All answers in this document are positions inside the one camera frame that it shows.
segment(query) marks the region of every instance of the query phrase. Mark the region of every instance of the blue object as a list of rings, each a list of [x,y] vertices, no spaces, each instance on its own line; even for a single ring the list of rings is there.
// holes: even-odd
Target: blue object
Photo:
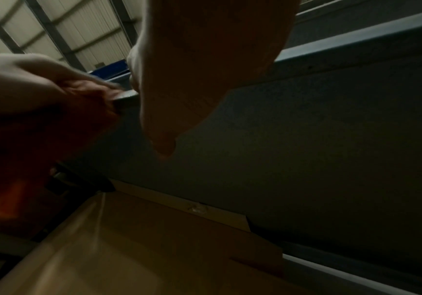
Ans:
[[[119,60],[115,63],[112,63],[110,65],[104,66],[99,69],[95,69],[90,74],[97,76],[101,79],[107,80],[110,78],[113,78],[115,76],[128,73],[128,65],[127,62],[123,60]]]

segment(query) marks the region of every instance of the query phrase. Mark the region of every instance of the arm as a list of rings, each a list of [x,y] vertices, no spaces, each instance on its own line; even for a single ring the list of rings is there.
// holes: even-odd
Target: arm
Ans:
[[[225,93],[257,78],[283,48],[299,0],[147,0],[129,55],[141,124],[154,149],[203,121]]]

